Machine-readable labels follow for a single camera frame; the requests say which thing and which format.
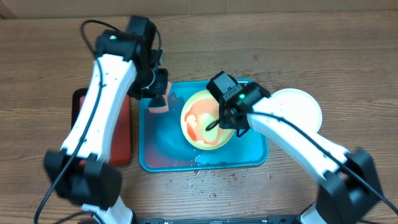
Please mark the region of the red sponge with green pad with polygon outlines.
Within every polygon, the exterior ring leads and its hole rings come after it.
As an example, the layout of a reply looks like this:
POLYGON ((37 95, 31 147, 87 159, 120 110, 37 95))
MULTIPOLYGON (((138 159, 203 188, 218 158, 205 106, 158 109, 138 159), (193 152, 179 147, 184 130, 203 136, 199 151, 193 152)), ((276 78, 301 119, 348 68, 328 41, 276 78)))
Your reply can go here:
POLYGON ((148 110, 150 113, 166 113, 169 111, 168 96, 171 90, 172 84, 167 83, 167 88, 162 96, 157 96, 152 99, 148 104, 148 110))

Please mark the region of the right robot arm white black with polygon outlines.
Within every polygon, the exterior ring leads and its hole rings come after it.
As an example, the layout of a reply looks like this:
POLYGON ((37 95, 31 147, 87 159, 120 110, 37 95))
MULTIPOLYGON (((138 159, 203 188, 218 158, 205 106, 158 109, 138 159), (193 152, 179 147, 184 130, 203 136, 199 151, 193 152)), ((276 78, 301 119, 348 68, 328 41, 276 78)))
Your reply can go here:
POLYGON ((220 72, 207 84, 219 104, 219 118, 206 127, 235 129, 242 136, 249 129, 261 133, 300 164, 318 185, 318 196, 287 223, 357 223, 384 198, 369 153, 345 147, 318 134, 318 103, 298 97, 289 105, 256 82, 240 84, 220 72))

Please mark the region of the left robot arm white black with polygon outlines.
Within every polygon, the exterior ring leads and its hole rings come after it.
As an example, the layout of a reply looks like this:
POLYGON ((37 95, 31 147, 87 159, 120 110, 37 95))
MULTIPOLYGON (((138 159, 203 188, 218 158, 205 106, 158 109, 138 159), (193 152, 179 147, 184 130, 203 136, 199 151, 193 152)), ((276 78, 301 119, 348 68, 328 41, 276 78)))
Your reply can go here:
POLYGON ((50 192, 79 205, 98 223, 134 223, 120 192, 122 174, 109 164, 114 129, 125 97, 149 99, 153 112, 168 109, 171 89, 161 66, 160 32, 147 17, 132 16, 125 31, 107 25, 89 50, 93 73, 77 119, 59 151, 48 151, 44 167, 50 192))

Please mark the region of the white plate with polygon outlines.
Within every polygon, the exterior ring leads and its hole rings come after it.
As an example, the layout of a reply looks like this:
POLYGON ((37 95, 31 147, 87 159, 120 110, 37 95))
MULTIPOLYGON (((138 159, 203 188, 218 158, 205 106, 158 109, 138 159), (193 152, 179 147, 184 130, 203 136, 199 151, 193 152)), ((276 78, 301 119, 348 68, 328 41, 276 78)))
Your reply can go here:
POLYGON ((282 107, 283 117, 302 130, 317 133, 322 125, 322 111, 313 96, 295 88, 285 88, 271 95, 282 107))

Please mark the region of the yellow-green plate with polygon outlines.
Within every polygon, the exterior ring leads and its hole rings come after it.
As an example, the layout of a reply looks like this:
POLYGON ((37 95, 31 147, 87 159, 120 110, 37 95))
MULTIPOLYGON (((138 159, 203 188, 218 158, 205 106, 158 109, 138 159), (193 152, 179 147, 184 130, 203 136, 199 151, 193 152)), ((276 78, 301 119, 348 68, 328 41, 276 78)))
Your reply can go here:
POLYGON ((185 139, 194 147, 211 151, 225 145, 233 136, 233 129, 206 127, 219 118, 219 104, 208 90, 192 95, 184 104, 180 124, 185 139))

